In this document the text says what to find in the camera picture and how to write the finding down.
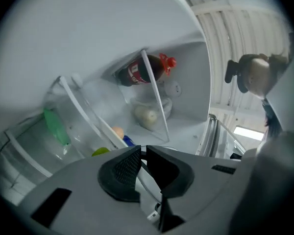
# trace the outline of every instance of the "plastic bottle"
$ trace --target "plastic bottle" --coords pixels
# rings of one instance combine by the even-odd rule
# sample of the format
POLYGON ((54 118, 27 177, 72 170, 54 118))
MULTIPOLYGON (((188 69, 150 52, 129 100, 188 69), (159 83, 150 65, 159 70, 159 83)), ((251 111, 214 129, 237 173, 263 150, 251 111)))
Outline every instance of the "plastic bottle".
MULTIPOLYGON (((159 57, 152 55, 147 56, 155 80, 158 80, 163 72, 166 72, 166 74, 169 75, 171 68, 176 66, 176 60, 174 57, 167 57, 162 53, 159 54, 159 57)), ((142 57, 116 72, 116 76, 122 85, 128 87, 137 84, 150 83, 148 71, 142 57)))

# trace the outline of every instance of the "person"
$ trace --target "person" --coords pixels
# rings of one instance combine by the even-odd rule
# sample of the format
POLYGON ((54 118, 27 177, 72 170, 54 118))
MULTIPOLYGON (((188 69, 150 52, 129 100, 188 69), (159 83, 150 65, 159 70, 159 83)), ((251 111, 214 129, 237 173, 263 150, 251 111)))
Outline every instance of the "person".
POLYGON ((227 64, 225 82, 230 83, 237 76, 237 85, 242 93, 251 92, 262 100, 266 112, 266 123, 268 127, 264 139, 277 137, 281 132, 281 125, 272 107, 266 100, 266 95, 282 76, 289 63, 288 57, 282 55, 246 54, 240 60, 234 62, 229 60, 227 64))

